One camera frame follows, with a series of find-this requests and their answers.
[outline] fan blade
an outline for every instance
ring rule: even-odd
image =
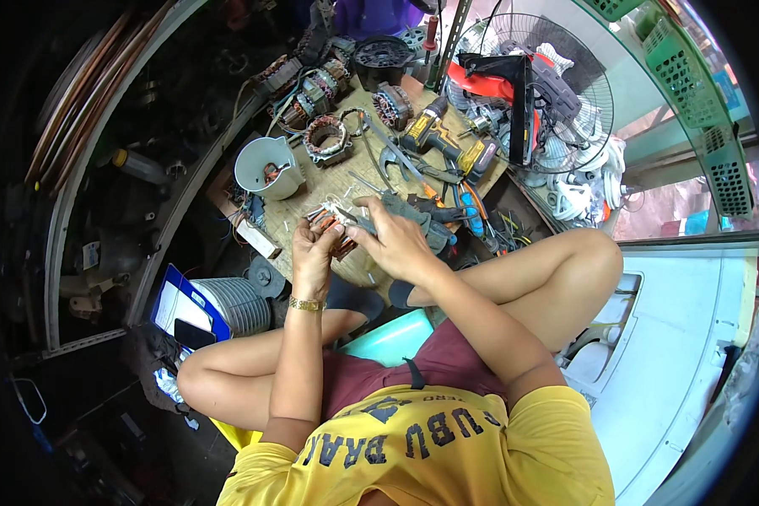
[[[447,75],[450,76],[450,79],[455,84],[475,95],[496,96],[506,100],[508,103],[514,100],[514,89],[511,87],[511,83],[504,78],[482,77],[479,75],[467,77],[464,69],[455,62],[450,62],[450,66],[447,68]]]

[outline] gold bracelet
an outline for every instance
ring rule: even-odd
[[[301,311],[323,311],[326,309],[326,302],[323,300],[298,300],[290,296],[290,307]]]

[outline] electric fan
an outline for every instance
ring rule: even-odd
[[[489,26],[483,20],[465,30],[454,61],[460,61],[460,54],[527,55],[530,59],[532,77],[526,87],[533,94],[537,121],[530,123],[536,131],[530,135],[530,163],[523,167],[548,174],[601,167],[607,161],[605,145],[613,129],[613,94],[605,68],[578,38],[546,18],[507,13],[488,21]],[[463,68],[452,66],[445,86],[445,94],[456,108],[472,114],[481,106],[502,106],[507,116],[512,115],[512,100],[501,98],[505,93],[473,94],[468,88],[480,93],[487,86],[473,88],[463,79],[463,72]],[[475,84],[484,79],[500,87],[500,79],[473,76]],[[530,114],[526,111],[520,116],[530,118]],[[511,132],[502,127],[490,132],[497,135],[507,154]]]

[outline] person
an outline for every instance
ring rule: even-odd
[[[204,347],[180,368],[190,406],[263,431],[218,504],[614,503],[590,408],[551,352],[613,294],[617,245],[571,230],[452,272],[415,223],[376,197],[355,203],[376,237],[340,225],[321,234],[306,219],[295,230],[283,329]],[[331,299],[329,249],[344,232],[406,282],[404,303],[448,317],[401,366],[322,349],[368,319],[305,302]]]

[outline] cordless drill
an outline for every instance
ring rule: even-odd
[[[473,147],[462,151],[458,143],[450,138],[449,130],[441,124],[446,112],[447,98],[439,96],[419,113],[405,130],[399,144],[419,155],[435,147],[458,165],[469,184],[475,185],[486,172],[498,147],[491,141],[476,141]]]

